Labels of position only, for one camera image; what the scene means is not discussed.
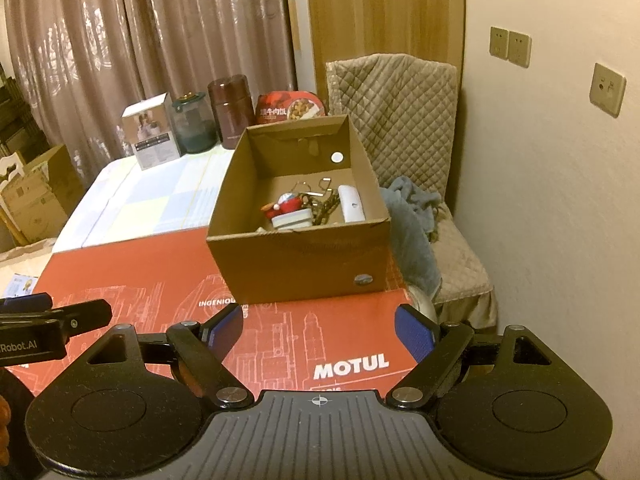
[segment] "red food package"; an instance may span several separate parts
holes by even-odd
[[[258,97],[255,119],[258,124],[326,115],[322,101],[311,92],[269,92]]]

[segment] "electrical socket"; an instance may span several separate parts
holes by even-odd
[[[591,80],[589,99],[593,104],[614,117],[620,114],[625,95],[626,78],[600,63],[596,63]]]
[[[491,28],[489,54],[500,59],[507,59],[509,51],[509,31],[504,28]]]
[[[519,32],[509,32],[509,61],[523,68],[529,67],[531,59],[531,38]]]

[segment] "chair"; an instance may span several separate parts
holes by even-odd
[[[350,115],[380,186],[405,175],[444,197],[458,104],[455,67],[407,54],[373,54],[328,62],[326,80],[331,113]],[[444,202],[431,247],[442,275],[433,299],[439,322],[495,326],[494,288]]]
[[[0,158],[0,220],[4,222],[9,232],[14,237],[18,245],[28,245],[27,238],[22,234],[20,228],[14,221],[14,217],[9,212],[9,208],[2,198],[2,190],[9,181],[16,175],[24,176],[24,161],[19,152]]]

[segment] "teal lid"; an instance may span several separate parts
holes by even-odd
[[[188,94],[176,99],[172,103],[172,106],[175,108],[175,111],[181,112],[184,105],[200,101],[201,99],[204,99],[205,96],[206,94],[204,92],[196,92],[195,94],[193,92],[189,92]]]

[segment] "plaid tablecloth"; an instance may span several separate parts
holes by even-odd
[[[113,161],[71,215],[53,252],[207,226],[232,153],[218,145],[145,171],[134,156]]]

